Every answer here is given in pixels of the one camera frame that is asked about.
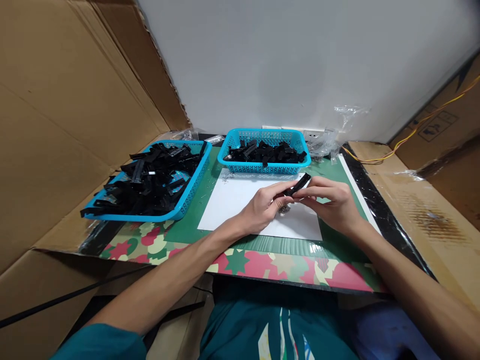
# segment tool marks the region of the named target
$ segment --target teal shirt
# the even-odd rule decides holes
[[[216,298],[200,359],[357,359],[339,322],[334,294],[291,286],[229,289]],[[145,359],[139,335],[105,324],[79,330],[53,356]]]

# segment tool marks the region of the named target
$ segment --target printed symbol on box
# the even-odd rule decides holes
[[[431,113],[433,113],[437,109],[438,109],[438,107],[436,107],[435,105],[429,104],[429,105],[425,106],[425,108],[415,117],[415,119],[413,119],[413,121],[411,121],[408,124],[408,127],[412,130],[415,129],[417,127],[417,125],[419,124],[420,120],[427,117],[428,115],[430,115]]]
[[[433,119],[427,121],[424,126],[421,126],[418,135],[420,135],[426,141],[431,142],[457,120],[457,116],[449,112],[442,111]]]

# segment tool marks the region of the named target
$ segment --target white wall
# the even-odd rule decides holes
[[[388,141],[478,47],[462,0],[139,0],[193,125],[320,129]]]

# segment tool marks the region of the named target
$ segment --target cardboard wall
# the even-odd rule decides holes
[[[169,127],[89,2],[0,17],[1,273]]]
[[[403,129],[390,147],[408,136],[419,121],[466,89],[480,75],[480,55]],[[480,230],[480,84],[420,125],[397,151],[410,169],[426,178],[457,210]]]
[[[104,260],[29,249],[47,235],[78,248],[86,198],[128,154],[188,125],[132,1],[100,5],[0,1],[0,319],[106,275]],[[47,359],[92,295],[1,329],[1,357]]]
[[[103,279],[112,262],[76,255],[27,251],[0,275],[0,319]],[[49,359],[96,290],[0,329],[1,358]]]

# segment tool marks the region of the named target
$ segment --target forearm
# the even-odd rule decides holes
[[[212,262],[242,236],[242,231],[231,219],[227,220],[218,229],[143,276],[88,324],[103,323],[145,334],[195,284]]]
[[[398,252],[370,224],[363,224],[350,237],[370,258],[440,357],[480,357],[480,321],[476,314]]]

